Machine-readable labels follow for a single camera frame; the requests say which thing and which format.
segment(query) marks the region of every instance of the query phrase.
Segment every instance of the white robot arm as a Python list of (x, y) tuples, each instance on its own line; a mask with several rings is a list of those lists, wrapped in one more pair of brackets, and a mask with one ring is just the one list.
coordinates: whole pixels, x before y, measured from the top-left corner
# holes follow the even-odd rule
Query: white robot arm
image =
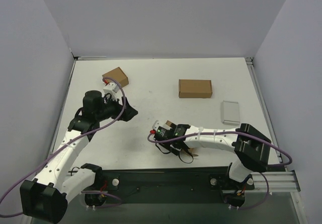
[(83, 165), (75, 175), (67, 180), (65, 178), (77, 156), (99, 130), (101, 121), (117, 118), (127, 122), (138, 114), (125, 97), (122, 97), (123, 105), (119, 104), (120, 99), (116, 97), (119, 90), (117, 84), (109, 83), (103, 90), (104, 96), (99, 91), (85, 93), (83, 107), (76, 112), (58, 147), (63, 150), (52, 158), (32, 181), (25, 180), (21, 185), (23, 214), (58, 223), (74, 197), (95, 182), (101, 181), (102, 168), (91, 164)]
[(243, 182), (251, 172), (262, 173), (267, 170), (269, 146), (238, 134), (228, 134), (249, 133), (270, 142), (249, 124), (243, 123), (240, 128), (232, 129), (207, 129), (187, 124), (175, 125), (169, 121), (162, 125), (156, 121), (152, 128), (155, 141), (151, 142), (160, 144), (175, 155), (179, 155), (180, 151), (189, 153), (189, 148), (196, 147), (215, 148), (237, 154), (238, 159), (229, 168), (229, 178), (237, 182)]

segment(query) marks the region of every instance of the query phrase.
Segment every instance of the red wire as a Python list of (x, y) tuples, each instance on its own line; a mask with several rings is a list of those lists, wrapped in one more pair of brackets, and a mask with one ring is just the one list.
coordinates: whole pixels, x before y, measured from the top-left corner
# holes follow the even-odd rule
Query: red wire
[(107, 181), (104, 181), (104, 185), (101, 187), (101, 191), (105, 190), (107, 187)]

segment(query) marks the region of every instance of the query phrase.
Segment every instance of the brown cardboard box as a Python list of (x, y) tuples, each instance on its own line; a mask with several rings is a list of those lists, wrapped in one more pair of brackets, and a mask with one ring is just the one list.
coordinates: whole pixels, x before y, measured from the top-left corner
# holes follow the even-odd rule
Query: brown cardboard box
[(105, 73), (104, 75), (102, 75), (103, 77), (103, 81), (108, 84), (109, 81), (107, 79), (104, 80), (104, 77), (110, 77), (115, 79), (116, 81), (118, 81), (118, 83), (121, 84), (122, 87), (125, 87), (126, 85), (129, 84), (129, 79), (126, 76), (126, 74), (122, 71), (122, 69), (120, 67), (117, 67), (107, 73)]
[(211, 98), (211, 80), (179, 80), (179, 98)]
[[(191, 153), (191, 155), (193, 156), (193, 157), (197, 157), (198, 155), (196, 154), (196, 149), (195, 148), (189, 148), (188, 149), (188, 151), (189, 151), (189, 153)], [(187, 154), (184, 150), (181, 150), (181, 152), (180, 152), (180, 154), (181, 153), (184, 153), (185, 155), (187, 155), (187, 156), (190, 156), (189, 154)]]
[(169, 120), (168, 121), (166, 121), (166, 125), (167, 126), (169, 126), (169, 127), (171, 127), (171, 125), (172, 125), (173, 123), (172, 122), (170, 122)]

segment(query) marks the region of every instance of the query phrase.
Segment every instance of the white wall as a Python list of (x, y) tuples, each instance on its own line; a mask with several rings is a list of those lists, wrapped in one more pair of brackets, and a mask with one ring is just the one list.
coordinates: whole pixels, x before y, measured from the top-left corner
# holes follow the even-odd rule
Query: white wall
[[(43, 0), (0, 0), (0, 15), (2, 195), (45, 159), (73, 58)], [(19, 212), (20, 203), (17, 188), (0, 213)]]
[(44, 0), (76, 56), (254, 56), (285, 0)]
[(279, 145), (294, 158), (310, 223), (321, 223), (322, 0), (287, 0), (255, 56)]

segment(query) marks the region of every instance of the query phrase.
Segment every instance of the purple cable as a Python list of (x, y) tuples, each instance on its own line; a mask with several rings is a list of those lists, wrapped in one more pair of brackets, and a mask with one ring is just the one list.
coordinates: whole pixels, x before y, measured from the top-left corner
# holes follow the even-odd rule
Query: purple cable
[(108, 194), (106, 192), (102, 192), (102, 191), (95, 191), (95, 190), (85, 190), (85, 191), (82, 191), (82, 194), (101, 194), (101, 195), (105, 195), (105, 196), (109, 196), (109, 197), (112, 197), (116, 200), (119, 201), (119, 203), (115, 203), (115, 204), (106, 204), (106, 205), (102, 205), (102, 206), (95, 206), (95, 208), (108, 208), (108, 207), (114, 207), (114, 206), (118, 206), (118, 205), (121, 205), (122, 204), (122, 200), (120, 197), (118, 196), (115, 196), (115, 195), (111, 195), (111, 194)]
[[(202, 132), (200, 133), (200, 135), (213, 135), (214, 133), (213, 132)], [(238, 135), (241, 135), (241, 136), (245, 136), (245, 137), (248, 137), (248, 138), (251, 138), (253, 140), (256, 140), (258, 142), (262, 142), (263, 144), (277, 150), (278, 152), (280, 152), (281, 154), (285, 155), (287, 158), (288, 158), (288, 162), (286, 163), (280, 163), (280, 164), (274, 164), (274, 165), (268, 165), (268, 167), (283, 167), (283, 166), (286, 166), (286, 165), (289, 165), (293, 162), (293, 159), (291, 157), (291, 155), (289, 155), (287, 152), (285, 152), (284, 150), (280, 149), (279, 147), (276, 147), (275, 145), (263, 140), (263, 139), (260, 139), (258, 137), (255, 137), (255, 136), (252, 136), (250, 134), (247, 134), (247, 133), (244, 133), (244, 132), (236, 132), (236, 131), (227, 131), (227, 132), (216, 132), (215, 135), (224, 135), (224, 134), (238, 134)], [(162, 140), (162, 141), (154, 141), (154, 140), (151, 140), (150, 137), (151, 137), (152, 133), (150, 133), (147, 137), (147, 140), (149, 142), (153, 142), (153, 143), (167, 143), (167, 142), (172, 142), (172, 141), (175, 141), (175, 140), (180, 140), (180, 139), (183, 139), (183, 138), (186, 138), (186, 137), (193, 137), (193, 136), (197, 136), (198, 133), (191, 133), (191, 134), (188, 134), (188, 135), (184, 135), (184, 136), (180, 136), (180, 137), (175, 137), (175, 138), (172, 138), (172, 139), (168, 139), (168, 140)]]
[(266, 195), (265, 195), (264, 199), (262, 199), (261, 201), (257, 202), (254, 205), (250, 205), (250, 206), (246, 206), (246, 207), (239, 207), (238, 210), (249, 210), (249, 209), (253, 209), (253, 208), (255, 208), (255, 207), (263, 204), (268, 199), (268, 197), (270, 195), (270, 187), (268, 185), (268, 180), (267, 180), (267, 178), (266, 178), (265, 175), (263, 175), (262, 173), (260, 173), (260, 174), (264, 177), (265, 182), (266, 182), (266, 186), (267, 186), (267, 191), (266, 191)]
[[(125, 93), (122, 89), (122, 86), (116, 81), (114, 80), (113, 78), (110, 78), (110, 77), (104, 77), (103, 78), (104, 80), (105, 79), (108, 79), (108, 80), (111, 80), (113, 81), (121, 90), (122, 92), (122, 95), (124, 97), (124, 102), (123, 102), (123, 107), (122, 107), (122, 110), (120, 112), (120, 114), (111, 122), (109, 122), (108, 124), (104, 125), (103, 127), (100, 127), (100, 128), (97, 128), (95, 130), (92, 130), (92, 131), (89, 131), (89, 132), (86, 132), (72, 140), (70, 140), (68, 143), (66, 143), (63, 147), (61, 147), (60, 149), (56, 150), (56, 152), (54, 152), (52, 155), (50, 155), (44, 162), (42, 162), (36, 169), (34, 169), (33, 171), (29, 172), (27, 175), (25, 175), (24, 177), (22, 177), (21, 179), (19, 179), (16, 183), (14, 183), (3, 195), (2, 197), (0, 198), (0, 205), (1, 203), (3, 202), (3, 200), (5, 199), (5, 197), (17, 186), (19, 185), (21, 182), (23, 182), (25, 179), (27, 179), (29, 176), (31, 176), (32, 174), (40, 171), (51, 159), (53, 159), (55, 156), (57, 156), (60, 152), (62, 152), (65, 148), (67, 148), (71, 143), (73, 143), (74, 141), (82, 138), (82, 137), (85, 137), (89, 134), (92, 134), (92, 133), (95, 133), (97, 131), (100, 131), (104, 128), (107, 128), (108, 126), (111, 126), (114, 122), (116, 122), (123, 114), (123, 112), (125, 111), (125, 105), (126, 105), (126, 98), (125, 98)], [(2, 215), (0, 214), (0, 218), (10, 218), (10, 217), (15, 217), (15, 216), (18, 216), (18, 215), (22, 215), (23, 213), (22, 212), (19, 212), (19, 213), (15, 213), (15, 214), (10, 214), (10, 215)]]

